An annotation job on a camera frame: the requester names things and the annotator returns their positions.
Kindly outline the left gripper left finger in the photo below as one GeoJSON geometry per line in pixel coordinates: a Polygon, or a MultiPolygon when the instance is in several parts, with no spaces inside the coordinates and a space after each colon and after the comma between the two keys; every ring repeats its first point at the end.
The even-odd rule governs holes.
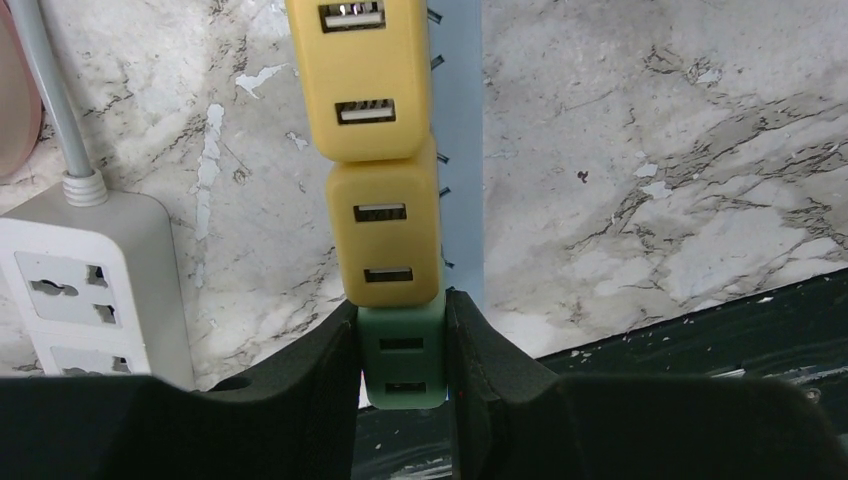
{"type": "Polygon", "coordinates": [[[5,379],[5,479],[347,479],[356,310],[206,392],[151,376],[5,379]]]}

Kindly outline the yellow charger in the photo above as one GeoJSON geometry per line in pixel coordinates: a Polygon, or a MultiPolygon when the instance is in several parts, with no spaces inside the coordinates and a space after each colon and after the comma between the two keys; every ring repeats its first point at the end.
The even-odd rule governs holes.
{"type": "Polygon", "coordinates": [[[410,158],[337,163],[326,200],[345,294],[366,308],[430,302],[440,287],[437,147],[410,158]]]}

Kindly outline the yellow charger plug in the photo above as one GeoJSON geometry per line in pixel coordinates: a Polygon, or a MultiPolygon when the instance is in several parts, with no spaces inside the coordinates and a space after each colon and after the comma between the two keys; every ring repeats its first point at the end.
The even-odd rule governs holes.
{"type": "Polygon", "coordinates": [[[285,4],[313,143],[335,162],[406,158],[430,131],[423,1],[285,4]]]}

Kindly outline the green charger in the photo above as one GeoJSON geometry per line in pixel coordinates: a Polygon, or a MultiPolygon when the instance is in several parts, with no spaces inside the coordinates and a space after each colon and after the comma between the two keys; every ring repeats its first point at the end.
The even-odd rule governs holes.
{"type": "Polygon", "coordinates": [[[445,293],[427,304],[357,311],[368,401],[377,409],[421,410],[447,398],[445,293]]]}

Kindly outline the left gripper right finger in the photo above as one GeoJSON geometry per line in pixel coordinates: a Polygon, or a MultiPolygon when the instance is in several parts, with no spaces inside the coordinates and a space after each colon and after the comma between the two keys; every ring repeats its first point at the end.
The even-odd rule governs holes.
{"type": "Polygon", "coordinates": [[[843,479],[847,454],[790,384],[559,375],[446,297],[459,479],[843,479]]]}

